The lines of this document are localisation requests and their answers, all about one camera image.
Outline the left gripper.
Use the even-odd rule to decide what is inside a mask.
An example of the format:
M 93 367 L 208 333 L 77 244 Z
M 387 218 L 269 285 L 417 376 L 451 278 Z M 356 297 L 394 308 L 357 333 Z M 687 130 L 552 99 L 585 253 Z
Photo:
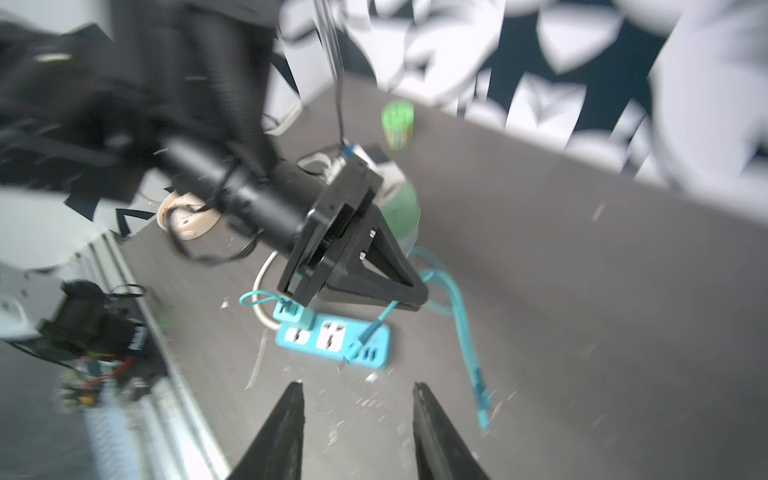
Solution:
M 277 283 L 279 293 L 307 306 L 326 302 L 416 311 L 428 289 L 405 258 L 379 208 L 379 176 L 337 179 L 308 213 Z

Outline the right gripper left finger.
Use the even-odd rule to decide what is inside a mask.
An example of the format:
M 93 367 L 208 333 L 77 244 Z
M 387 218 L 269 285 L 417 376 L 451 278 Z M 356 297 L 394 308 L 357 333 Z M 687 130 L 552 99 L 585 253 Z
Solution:
M 291 382 L 228 480 L 299 480 L 302 476 L 305 399 Z

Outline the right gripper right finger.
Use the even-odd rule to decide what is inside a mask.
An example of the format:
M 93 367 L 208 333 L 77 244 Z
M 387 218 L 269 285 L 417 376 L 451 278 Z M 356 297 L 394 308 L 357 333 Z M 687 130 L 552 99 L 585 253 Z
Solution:
M 419 479 L 488 480 L 426 383 L 413 387 L 413 439 Z

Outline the green cordless meat grinder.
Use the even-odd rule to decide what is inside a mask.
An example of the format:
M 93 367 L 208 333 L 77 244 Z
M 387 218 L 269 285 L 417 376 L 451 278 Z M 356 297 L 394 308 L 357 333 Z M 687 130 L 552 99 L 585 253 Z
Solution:
M 416 245 L 421 218 L 415 185 L 395 162 L 376 164 L 375 171 L 383 179 L 375 204 L 400 249 L 408 253 Z

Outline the teal usb power adapter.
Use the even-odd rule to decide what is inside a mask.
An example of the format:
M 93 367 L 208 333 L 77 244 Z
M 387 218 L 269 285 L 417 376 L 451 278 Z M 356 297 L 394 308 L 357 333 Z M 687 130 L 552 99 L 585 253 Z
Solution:
M 276 303 L 273 318 L 280 325 L 288 325 L 300 330 L 311 330 L 315 312 L 291 299 L 281 298 Z

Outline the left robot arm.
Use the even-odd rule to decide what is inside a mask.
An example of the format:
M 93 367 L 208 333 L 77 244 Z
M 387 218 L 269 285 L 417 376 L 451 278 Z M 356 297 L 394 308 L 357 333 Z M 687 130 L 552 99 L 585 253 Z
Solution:
M 330 184 L 262 126 L 277 1 L 115 1 L 112 36 L 1 24 L 1 181 L 130 201 L 146 172 L 229 217 L 286 261 L 277 289 L 417 310 L 428 290 L 349 158 Z

